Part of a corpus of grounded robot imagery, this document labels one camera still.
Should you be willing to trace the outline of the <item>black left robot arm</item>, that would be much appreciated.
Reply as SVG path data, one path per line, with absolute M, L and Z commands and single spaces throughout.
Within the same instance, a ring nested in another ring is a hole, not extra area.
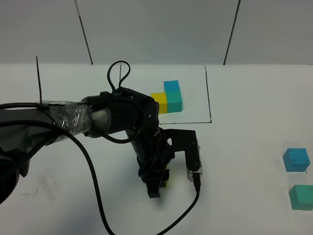
M 151 198 L 169 179 L 166 132 L 159 127 L 159 104 L 150 96 L 127 88 L 85 97 L 80 102 L 8 103 L 0 107 L 0 199 L 15 189 L 29 171 L 31 158 L 45 145 L 76 135 L 103 137 L 125 131 L 139 164 L 139 177 Z

